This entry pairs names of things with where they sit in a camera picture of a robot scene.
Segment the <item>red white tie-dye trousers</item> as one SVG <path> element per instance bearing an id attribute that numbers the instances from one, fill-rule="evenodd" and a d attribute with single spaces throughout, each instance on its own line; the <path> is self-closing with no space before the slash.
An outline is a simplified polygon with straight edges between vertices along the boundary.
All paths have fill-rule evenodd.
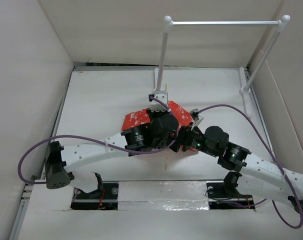
<path id="1" fill-rule="evenodd" d="M 171 109 L 171 112 L 151 112 L 150 109 L 145 108 L 139 111 L 128 113 L 124 118 L 121 129 L 121 135 L 125 137 L 127 142 L 125 148 L 131 151 L 139 152 L 149 152 L 153 150 L 154 148 L 151 146 L 152 138 L 149 131 L 149 125 L 152 119 L 161 117 L 164 114 L 171 114 L 178 120 L 179 127 L 176 134 L 182 126 L 188 126 L 193 122 L 193 118 L 191 117 L 190 113 L 176 102 L 170 100 L 168 102 L 168 106 Z"/>

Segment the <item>beige wooden clothes hanger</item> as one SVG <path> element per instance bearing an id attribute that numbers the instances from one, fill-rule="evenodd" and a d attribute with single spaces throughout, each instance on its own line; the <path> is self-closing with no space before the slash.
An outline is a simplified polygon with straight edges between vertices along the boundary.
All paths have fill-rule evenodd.
<path id="1" fill-rule="evenodd" d="M 165 84 L 165 88 L 164 88 L 164 90 L 167 92 L 168 91 L 168 85 L 167 84 Z M 165 161 L 164 161 L 164 170 L 165 171 L 167 171 L 167 169 L 168 169 L 168 153 L 169 153 L 169 150 L 167 149 L 166 151 L 165 151 Z"/>

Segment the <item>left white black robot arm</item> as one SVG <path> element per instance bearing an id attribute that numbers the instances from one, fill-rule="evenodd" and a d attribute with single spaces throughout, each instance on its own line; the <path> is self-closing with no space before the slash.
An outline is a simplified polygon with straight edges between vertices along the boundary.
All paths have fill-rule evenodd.
<path id="1" fill-rule="evenodd" d="M 123 130 L 104 141 L 89 140 L 67 146 L 53 141 L 45 160 L 46 187 L 56 190 L 71 185 L 91 198 L 98 198 L 104 190 L 101 175 L 95 173 L 95 180 L 87 181 L 77 176 L 77 169 L 112 158 L 158 153 L 176 140 L 178 128 L 178 120 L 172 114 L 164 113 L 149 123 Z"/>

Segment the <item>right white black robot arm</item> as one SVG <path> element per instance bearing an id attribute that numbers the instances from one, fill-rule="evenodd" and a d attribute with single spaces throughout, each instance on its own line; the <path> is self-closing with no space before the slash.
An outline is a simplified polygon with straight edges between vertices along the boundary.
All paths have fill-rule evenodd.
<path id="1" fill-rule="evenodd" d="M 174 152 L 189 149 L 217 158 L 228 170 L 222 190 L 228 197 L 255 195 L 292 206 L 303 214 L 303 174 L 279 167 L 229 141 L 229 135 L 218 126 L 205 132 L 198 127 L 182 126 L 170 147 Z"/>

